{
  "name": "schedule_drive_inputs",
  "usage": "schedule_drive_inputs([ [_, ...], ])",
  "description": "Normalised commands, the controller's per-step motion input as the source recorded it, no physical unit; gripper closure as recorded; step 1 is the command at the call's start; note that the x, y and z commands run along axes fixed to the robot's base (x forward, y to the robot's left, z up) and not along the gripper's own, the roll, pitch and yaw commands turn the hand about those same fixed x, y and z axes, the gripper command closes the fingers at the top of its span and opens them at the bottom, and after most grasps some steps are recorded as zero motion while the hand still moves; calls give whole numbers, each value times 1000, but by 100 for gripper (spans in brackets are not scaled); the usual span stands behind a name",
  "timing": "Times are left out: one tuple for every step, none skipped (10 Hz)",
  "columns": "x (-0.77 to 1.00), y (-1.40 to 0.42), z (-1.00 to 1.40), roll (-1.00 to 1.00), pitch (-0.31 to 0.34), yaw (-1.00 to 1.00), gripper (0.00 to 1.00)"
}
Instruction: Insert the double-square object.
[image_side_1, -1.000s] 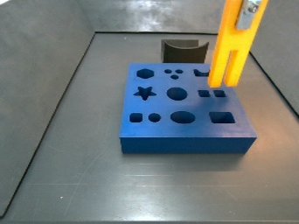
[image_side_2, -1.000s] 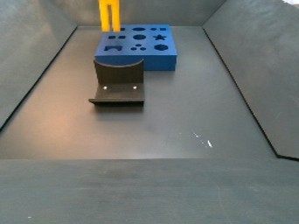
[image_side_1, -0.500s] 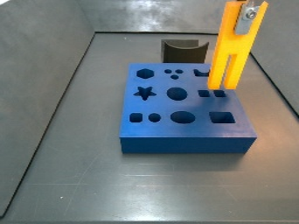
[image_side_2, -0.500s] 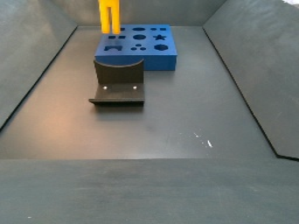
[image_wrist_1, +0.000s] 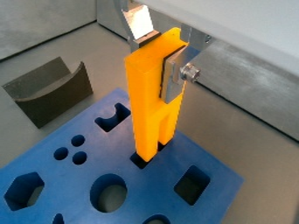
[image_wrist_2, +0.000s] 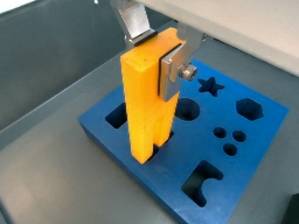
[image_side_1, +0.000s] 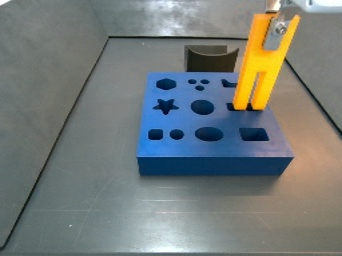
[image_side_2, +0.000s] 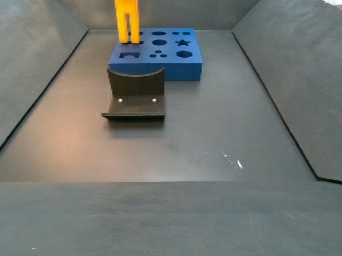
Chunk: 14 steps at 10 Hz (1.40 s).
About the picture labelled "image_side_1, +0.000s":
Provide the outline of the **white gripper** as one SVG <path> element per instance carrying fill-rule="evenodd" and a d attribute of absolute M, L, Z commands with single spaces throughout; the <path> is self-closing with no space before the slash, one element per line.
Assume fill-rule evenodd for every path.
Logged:
<path fill-rule="evenodd" d="M 263 49 L 275 51 L 279 48 L 283 36 L 294 17 L 293 7 L 299 7 L 307 13 L 342 13 L 342 0 L 266 0 L 270 19 L 263 41 Z"/>

